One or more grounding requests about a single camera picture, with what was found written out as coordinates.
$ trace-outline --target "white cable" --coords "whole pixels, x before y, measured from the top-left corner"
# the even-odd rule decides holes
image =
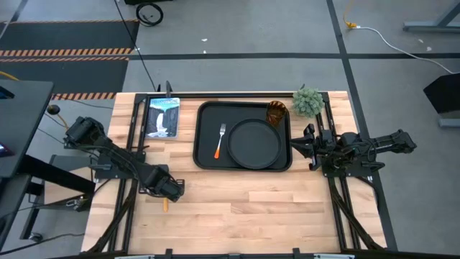
[[[428,59],[428,58],[420,58],[420,57],[417,57],[416,55],[412,55],[412,54],[410,54],[410,53],[408,53],[408,52],[405,52],[404,50],[401,50],[401,49],[399,49],[399,48],[397,48],[397,47],[391,45],[390,43],[388,43],[388,41],[386,41],[386,39],[385,39],[385,38],[380,34],[380,32],[377,31],[376,29],[372,29],[372,28],[370,28],[370,27],[360,27],[360,26],[355,27],[355,28],[352,28],[352,29],[368,29],[368,30],[371,30],[371,31],[373,31],[373,32],[376,32],[376,33],[382,38],[382,40],[385,42],[385,44],[388,45],[388,47],[391,47],[393,50],[397,50],[397,51],[399,51],[399,52],[401,52],[401,53],[404,53],[404,54],[406,54],[406,55],[409,55],[409,56],[411,56],[412,58],[416,58],[416,59],[419,59],[419,60],[425,60],[425,61],[429,61],[429,62],[435,63],[436,65],[439,65],[440,67],[442,67],[445,71],[447,71],[447,72],[450,73],[450,74],[460,73],[460,72],[452,72],[452,71],[450,71],[449,69],[447,69],[445,66],[441,65],[440,63],[438,63],[438,62],[436,62],[436,61],[434,61],[434,60],[431,60],[431,59]]]

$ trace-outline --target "black plate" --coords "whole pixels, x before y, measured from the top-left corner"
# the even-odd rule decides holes
[[[248,169],[272,165],[281,153],[281,137],[277,130],[261,119],[245,119],[230,129],[227,138],[230,156]]]
[[[193,143],[193,161],[197,166],[212,170],[247,171],[230,156],[227,148],[227,138],[230,129],[245,119],[265,120],[268,103],[242,101],[207,101],[201,104],[196,118],[195,141]],[[226,124],[226,132],[222,137],[221,153],[214,159],[219,142],[221,124]],[[289,113],[276,127],[281,136],[281,154],[269,167],[262,169],[267,172],[286,171],[293,162],[290,147]]]

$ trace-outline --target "black floor mat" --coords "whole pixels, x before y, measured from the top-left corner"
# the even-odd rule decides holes
[[[122,90],[127,66],[118,57],[0,60],[0,71],[19,80],[52,81],[54,99],[111,99]]]
[[[126,21],[136,39],[139,22]],[[134,44],[120,21],[12,22],[0,56],[128,54]]]

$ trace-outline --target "black tray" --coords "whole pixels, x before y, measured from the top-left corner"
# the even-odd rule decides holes
[[[263,119],[267,112],[268,103],[239,102],[239,101],[207,101],[201,104],[196,119],[195,142],[193,144],[193,160],[204,169],[217,170],[249,170],[237,164],[227,149],[227,137],[230,129],[243,119]],[[219,142],[221,124],[226,124],[222,137],[219,159],[214,158]],[[281,155],[268,168],[261,171],[280,172],[287,170],[293,162],[293,152],[290,148],[289,112],[276,127],[281,136]]]

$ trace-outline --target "caster wheel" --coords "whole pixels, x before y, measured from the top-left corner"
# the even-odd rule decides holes
[[[30,233],[29,240],[34,241],[34,242],[40,242],[43,240],[43,236],[41,234],[32,232]]]

